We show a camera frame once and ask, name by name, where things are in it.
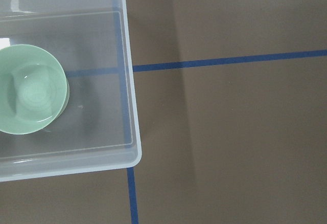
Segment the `green bowl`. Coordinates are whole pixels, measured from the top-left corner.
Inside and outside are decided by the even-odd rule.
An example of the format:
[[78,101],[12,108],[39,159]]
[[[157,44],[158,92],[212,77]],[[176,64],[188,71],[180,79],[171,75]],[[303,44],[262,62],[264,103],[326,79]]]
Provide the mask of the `green bowl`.
[[0,131],[24,135],[43,129],[68,99],[65,72],[52,54],[26,44],[0,50]]

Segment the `translucent plastic tray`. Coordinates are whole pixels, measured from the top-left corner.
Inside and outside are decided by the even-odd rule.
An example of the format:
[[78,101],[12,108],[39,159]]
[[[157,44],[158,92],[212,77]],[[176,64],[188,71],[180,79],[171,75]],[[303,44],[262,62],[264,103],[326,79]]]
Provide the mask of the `translucent plastic tray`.
[[70,99],[41,131],[0,132],[0,181],[137,164],[141,142],[125,0],[0,0],[0,48],[21,43],[58,59]]

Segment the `blue line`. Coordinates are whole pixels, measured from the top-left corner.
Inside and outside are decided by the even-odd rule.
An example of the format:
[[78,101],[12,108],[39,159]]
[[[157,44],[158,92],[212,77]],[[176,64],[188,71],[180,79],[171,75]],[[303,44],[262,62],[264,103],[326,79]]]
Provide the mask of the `blue line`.
[[134,168],[127,168],[127,181],[132,224],[138,224]]
[[91,69],[91,70],[79,70],[79,71],[66,71],[66,77],[83,77],[83,76],[97,76],[97,75],[105,75],[105,74],[115,74],[118,73],[118,69],[116,67],[113,68],[99,68],[99,69]]
[[309,57],[319,57],[319,56],[327,56],[327,50],[282,53],[282,54],[265,54],[265,55],[229,57],[229,58],[219,58],[219,59],[191,60],[191,61],[161,63],[161,64],[134,65],[133,71],[147,72],[147,71],[158,71],[158,70],[168,70],[168,69],[191,68],[191,67],[198,67],[198,66],[236,64],[236,63],[248,63],[248,62],[282,60],[282,59],[297,59],[297,58],[309,58]]

